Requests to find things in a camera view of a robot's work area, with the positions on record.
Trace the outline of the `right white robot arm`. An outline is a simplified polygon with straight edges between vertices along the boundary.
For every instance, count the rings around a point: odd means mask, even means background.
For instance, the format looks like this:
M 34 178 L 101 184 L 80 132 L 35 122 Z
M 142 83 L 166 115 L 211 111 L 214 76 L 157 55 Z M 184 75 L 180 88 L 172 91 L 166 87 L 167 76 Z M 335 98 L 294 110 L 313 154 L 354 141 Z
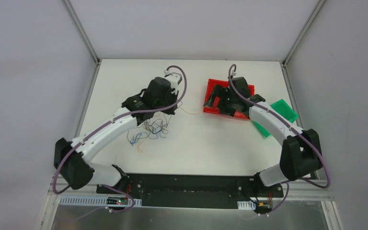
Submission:
M 294 125 L 262 96 L 252 95 L 245 78 L 232 78 L 227 87 L 214 85 L 204 107 L 217 108 L 220 114 L 229 116 L 241 113 L 261 125 L 281 145 L 279 163 L 256 174 L 253 191 L 258 196 L 270 193 L 275 184 L 300 179 L 323 167 L 318 133 Z

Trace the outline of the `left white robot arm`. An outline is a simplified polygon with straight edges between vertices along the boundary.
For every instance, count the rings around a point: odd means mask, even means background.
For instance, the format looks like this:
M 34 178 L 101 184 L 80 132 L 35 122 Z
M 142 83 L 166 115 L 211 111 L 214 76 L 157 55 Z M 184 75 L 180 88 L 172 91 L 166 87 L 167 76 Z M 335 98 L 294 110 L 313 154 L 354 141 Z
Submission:
M 156 112 L 173 115 L 178 104 L 178 74 L 155 77 L 147 88 L 128 97 L 103 124 L 70 141 L 55 143 L 54 167 L 73 190 L 89 183 L 105 184 L 116 194 L 126 190 L 126 175 L 120 167 L 93 163 L 93 158 L 120 135 L 151 119 Z

